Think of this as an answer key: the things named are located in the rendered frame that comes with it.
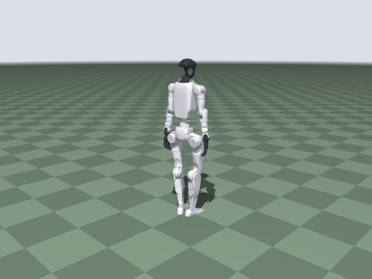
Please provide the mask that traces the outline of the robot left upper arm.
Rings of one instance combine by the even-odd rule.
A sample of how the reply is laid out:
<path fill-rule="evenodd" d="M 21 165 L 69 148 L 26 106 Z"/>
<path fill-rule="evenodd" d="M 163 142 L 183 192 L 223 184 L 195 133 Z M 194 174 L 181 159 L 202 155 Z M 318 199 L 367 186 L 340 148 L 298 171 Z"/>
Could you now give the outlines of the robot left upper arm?
<path fill-rule="evenodd" d="M 169 91 L 169 96 L 168 96 L 168 109 L 167 111 L 170 112 L 170 113 L 174 113 L 174 110 L 173 110 L 173 86 L 174 86 L 174 83 L 172 84 L 169 84 L 168 86 L 168 91 Z"/>

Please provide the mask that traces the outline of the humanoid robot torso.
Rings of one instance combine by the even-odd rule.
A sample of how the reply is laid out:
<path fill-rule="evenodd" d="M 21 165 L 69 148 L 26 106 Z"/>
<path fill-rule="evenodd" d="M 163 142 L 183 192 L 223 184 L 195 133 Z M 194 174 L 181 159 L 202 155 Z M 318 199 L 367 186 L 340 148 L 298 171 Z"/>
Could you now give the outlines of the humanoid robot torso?
<path fill-rule="evenodd" d="M 181 142 L 189 142 L 188 136 L 194 132 L 194 129 L 190 127 L 191 120 L 187 119 L 194 118 L 197 111 L 197 99 L 193 90 L 193 85 L 197 83 L 191 80 L 189 83 L 179 83 L 179 81 L 173 86 L 173 110 L 175 117 L 183 119 L 175 129 L 175 138 Z"/>

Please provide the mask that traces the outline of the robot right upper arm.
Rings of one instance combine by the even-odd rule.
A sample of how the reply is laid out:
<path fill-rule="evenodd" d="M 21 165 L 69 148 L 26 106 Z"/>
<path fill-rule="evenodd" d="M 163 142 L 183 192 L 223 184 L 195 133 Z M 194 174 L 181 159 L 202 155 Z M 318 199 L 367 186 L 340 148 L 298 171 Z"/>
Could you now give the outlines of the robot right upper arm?
<path fill-rule="evenodd" d="M 193 85 L 194 94 L 196 94 L 197 106 L 198 106 L 198 116 L 203 117 L 203 111 L 205 110 L 205 92 L 206 89 L 202 85 Z"/>

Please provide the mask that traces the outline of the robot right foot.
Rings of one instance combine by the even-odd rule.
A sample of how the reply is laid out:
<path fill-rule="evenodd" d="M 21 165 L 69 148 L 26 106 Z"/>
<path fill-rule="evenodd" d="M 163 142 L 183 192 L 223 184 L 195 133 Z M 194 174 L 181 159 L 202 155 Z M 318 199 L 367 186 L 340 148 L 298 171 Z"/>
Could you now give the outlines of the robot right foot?
<path fill-rule="evenodd" d="M 196 209 L 196 210 L 194 210 L 194 211 L 192 211 L 191 208 L 190 208 L 190 209 L 187 209 L 187 210 L 185 211 L 185 216 L 189 217 L 189 216 L 192 216 L 192 215 L 194 215 L 194 214 L 198 214 L 198 213 L 200 213 L 200 212 L 203 211 L 202 208 L 195 208 L 195 209 Z"/>

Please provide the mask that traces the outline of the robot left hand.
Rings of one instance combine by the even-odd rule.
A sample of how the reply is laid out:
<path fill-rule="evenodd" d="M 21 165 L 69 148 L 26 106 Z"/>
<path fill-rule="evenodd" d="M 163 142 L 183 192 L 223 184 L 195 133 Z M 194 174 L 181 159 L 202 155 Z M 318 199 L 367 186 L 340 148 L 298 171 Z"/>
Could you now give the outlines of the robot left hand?
<path fill-rule="evenodd" d="M 167 140 L 167 136 L 169 135 L 169 133 L 167 132 L 167 127 L 164 128 L 164 134 L 165 134 L 165 136 L 164 136 L 164 147 L 171 150 L 172 148 L 170 146 L 169 141 Z"/>

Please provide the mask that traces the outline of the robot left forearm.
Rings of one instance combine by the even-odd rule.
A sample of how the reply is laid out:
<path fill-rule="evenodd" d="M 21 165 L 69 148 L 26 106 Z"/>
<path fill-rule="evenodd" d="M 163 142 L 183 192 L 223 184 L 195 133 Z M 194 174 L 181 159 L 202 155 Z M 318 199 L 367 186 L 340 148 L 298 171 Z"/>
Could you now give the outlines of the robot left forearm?
<path fill-rule="evenodd" d="M 168 133 L 171 132 L 171 128 L 173 126 L 173 117 L 174 117 L 174 115 L 172 113 L 169 113 L 168 111 L 166 112 L 166 123 L 165 123 L 165 127 L 167 127 L 167 132 Z"/>

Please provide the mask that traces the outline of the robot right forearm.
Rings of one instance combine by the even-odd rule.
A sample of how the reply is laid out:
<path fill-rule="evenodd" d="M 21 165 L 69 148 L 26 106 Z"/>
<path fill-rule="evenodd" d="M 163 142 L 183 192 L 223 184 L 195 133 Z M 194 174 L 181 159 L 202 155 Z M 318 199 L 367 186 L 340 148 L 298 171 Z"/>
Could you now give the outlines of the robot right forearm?
<path fill-rule="evenodd" d="M 209 138 L 209 134 L 208 134 L 208 110 L 205 109 L 203 111 L 203 118 L 199 119 L 199 122 L 201 124 L 201 132 L 202 132 L 202 138 L 203 138 L 203 135 L 208 135 L 208 138 Z"/>

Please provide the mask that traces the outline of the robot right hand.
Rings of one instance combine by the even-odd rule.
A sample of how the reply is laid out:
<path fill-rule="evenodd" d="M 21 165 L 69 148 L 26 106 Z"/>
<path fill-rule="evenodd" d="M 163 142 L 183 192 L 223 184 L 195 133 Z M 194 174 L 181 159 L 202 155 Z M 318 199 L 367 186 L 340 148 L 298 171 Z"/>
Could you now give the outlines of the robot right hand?
<path fill-rule="evenodd" d="M 208 149 L 208 135 L 203 135 L 203 139 L 202 139 L 203 141 L 204 141 L 204 148 L 205 148 L 205 151 L 202 153 L 202 155 L 201 156 L 205 156 L 206 154 L 207 154 L 207 149 Z"/>

